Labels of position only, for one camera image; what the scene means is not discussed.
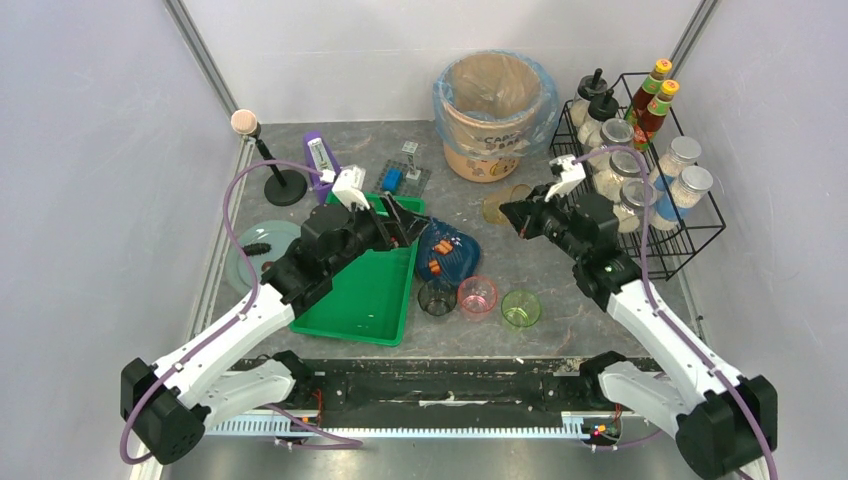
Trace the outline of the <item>grey lego baseplate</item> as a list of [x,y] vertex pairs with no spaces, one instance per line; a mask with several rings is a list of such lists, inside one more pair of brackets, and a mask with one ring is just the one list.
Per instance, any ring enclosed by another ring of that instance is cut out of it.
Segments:
[[407,172],[409,170],[409,165],[407,163],[396,160],[387,160],[382,166],[376,179],[371,182],[369,189],[370,192],[383,193],[386,191],[384,182],[390,170],[398,170],[400,172],[397,186],[393,190],[390,190],[390,193],[394,196],[402,197],[420,198],[423,195],[432,174],[431,169],[422,168],[420,170],[420,174],[415,179],[409,179],[407,177]]

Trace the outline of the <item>pink glass cup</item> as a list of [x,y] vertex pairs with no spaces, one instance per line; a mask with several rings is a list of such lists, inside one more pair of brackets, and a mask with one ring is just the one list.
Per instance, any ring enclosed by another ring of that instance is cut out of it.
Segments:
[[495,283],[485,276],[472,276],[458,287],[458,306],[469,321],[486,318],[497,305],[499,293]]

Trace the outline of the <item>tall bead jar silver lid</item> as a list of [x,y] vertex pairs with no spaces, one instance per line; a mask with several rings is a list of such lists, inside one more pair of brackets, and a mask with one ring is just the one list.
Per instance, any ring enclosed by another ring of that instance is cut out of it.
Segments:
[[713,182],[712,174],[703,167],[691,165],[684,168],[654,205],[650,225],[663,231],[675,229],[708,193]]

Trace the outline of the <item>light blue plate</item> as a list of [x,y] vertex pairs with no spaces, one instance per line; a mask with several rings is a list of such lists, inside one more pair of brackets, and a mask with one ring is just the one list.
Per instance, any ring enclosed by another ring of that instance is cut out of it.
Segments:
[[[245,231],[239,238],[238,244],[244,245],[255,242],[266,242],[272,246],[268,254],[248,257],[250,264],[260,279],[262,265],[274,263],[284,255],[291,242],[300,235],[300,226],[289,221],[268,220],[260,222]],[[252,288],[251,275],[244,261],[240,258],[236,247],[231,247],[225,260],[224,275],[229,285],[240,295],[244,296]]]

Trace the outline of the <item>dark clear glass cup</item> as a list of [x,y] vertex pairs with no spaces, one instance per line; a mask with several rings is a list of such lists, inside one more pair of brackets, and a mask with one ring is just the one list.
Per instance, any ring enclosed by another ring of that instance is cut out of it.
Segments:
[[457,305],[457,288],[450,282],[434,278],[421,286],[417,300],[425,313],[434,317],[444,316]]

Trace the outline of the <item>dark spiky food piece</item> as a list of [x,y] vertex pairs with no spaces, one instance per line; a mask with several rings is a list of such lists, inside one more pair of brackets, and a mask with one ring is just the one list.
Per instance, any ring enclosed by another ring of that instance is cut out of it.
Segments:
[[247,257],[255,257],[268,254],[271,251],[272,246],[266,242],[255,242],[244,245],[242,249]]

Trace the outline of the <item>glass rice jar front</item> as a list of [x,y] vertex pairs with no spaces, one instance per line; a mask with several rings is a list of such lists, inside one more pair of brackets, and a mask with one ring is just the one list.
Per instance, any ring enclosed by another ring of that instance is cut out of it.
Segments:
[[627,234],[642,230],[647,221],[645,211],[652,210],[659,199],[659,191],[652,183],[641,179],[626,180],[619,190],[619,201],[613,205],[618,218],[618,233]]

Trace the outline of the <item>purple metronome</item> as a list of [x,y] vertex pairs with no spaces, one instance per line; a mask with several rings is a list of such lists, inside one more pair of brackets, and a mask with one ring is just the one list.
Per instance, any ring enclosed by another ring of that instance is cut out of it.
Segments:
[[338,175],[341,167],[319,131],[307,132],[303,136],[303,148],[306,164],[318,171],[318,174],[310,173],[309,179],[318,204],[323,205],[332,190],[332,184],[322,182],[321,173],[324,170],[332,170]]

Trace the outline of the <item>amber glass cup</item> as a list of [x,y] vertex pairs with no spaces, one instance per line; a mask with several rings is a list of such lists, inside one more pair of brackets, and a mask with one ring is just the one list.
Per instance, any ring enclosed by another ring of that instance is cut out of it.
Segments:
[[494,225],[508,225],[509,220],[501,212],[500,206],[525,199],[533,188],[527,184],[518,184],[502,188],[488,196],[482,203],[482,215],[485,222]]

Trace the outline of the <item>sauce bottle yellow cap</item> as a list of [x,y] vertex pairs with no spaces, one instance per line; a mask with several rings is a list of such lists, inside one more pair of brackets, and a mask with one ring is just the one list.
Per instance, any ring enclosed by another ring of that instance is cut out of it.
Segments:
[[644,79],[639,89],[632,97],[632,102],[626,112],[624,119],[633,127],[636,127],[640,116],[644,113],[648,103],[660,91],[662,83],[672,70],[672,62],[668,58],[661,58],[655,62],[653,70]]
[[634,128],[633,146],[638,151],[645,151],[656,132],[661,129],[670,111],[674,96],[680,90],[676,80],[666,79],[660,91],[648,103],[646,110],[640,116]]

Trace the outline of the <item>grey lego tower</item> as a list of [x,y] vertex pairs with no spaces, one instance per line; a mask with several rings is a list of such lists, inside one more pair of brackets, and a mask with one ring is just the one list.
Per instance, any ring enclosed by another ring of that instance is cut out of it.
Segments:
[[419,144],[413,141],[405,141],[401,151],[405,154],[407,160],[407,172],[405,178],[412,182],[417,182],[421,176],[421,169],[415,163],[416,151]]

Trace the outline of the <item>round glass rice jar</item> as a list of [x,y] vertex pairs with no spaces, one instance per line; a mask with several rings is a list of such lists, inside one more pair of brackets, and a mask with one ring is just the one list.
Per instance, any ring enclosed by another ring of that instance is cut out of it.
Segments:
[[634,140],[633,126],[620,118],[611,118],[603,123],[590,119],[581,127],[580,133],[584,136],[583,146],[590,152],[616,145],[632,146]]

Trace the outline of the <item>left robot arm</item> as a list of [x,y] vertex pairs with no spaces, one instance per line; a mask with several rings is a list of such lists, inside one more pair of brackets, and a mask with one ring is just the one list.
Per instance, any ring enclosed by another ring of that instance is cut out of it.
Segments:
[[[361,194],[315,207],[300,235],[261,280],[222,318],[187,344],[148,364],[140,358],[120,374],[122,459],[162,465],[190,452],[206,431],[255,407],[290,399],[309,374],[287,352],[238,374],[227,370],[262,340],[304,315],[332,290],[333,278],[369,251],[412,246],[428,216],[402,207],[390,194],[377,211]],[[135,434],[148,452],[126,448]]]

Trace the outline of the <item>black-lid shaker jar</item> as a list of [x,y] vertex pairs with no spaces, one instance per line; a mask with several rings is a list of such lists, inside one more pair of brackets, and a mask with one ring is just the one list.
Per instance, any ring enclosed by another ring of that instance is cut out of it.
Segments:
[[618,111],[619,102],[614,96],[613,88],[596,95],[590,101],[587,114],[578,131],[578,140],[585,150],[601,144],[600,131],[603,123],[615,118]]
[[569,109],[569,118],[575,128],[583,125],[591,101],[607,89],[608,82],[603,77],[602,68],[596,68],[592,74],[581,78]]

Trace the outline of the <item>green glass cup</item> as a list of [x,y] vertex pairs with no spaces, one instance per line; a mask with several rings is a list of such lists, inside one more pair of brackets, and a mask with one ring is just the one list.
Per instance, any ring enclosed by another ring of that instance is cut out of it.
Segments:
[[541,316],[542,308],[538,296],[528,290],[509,291],[501,302],[501,315],[512,327],[529,328],[534,326]]

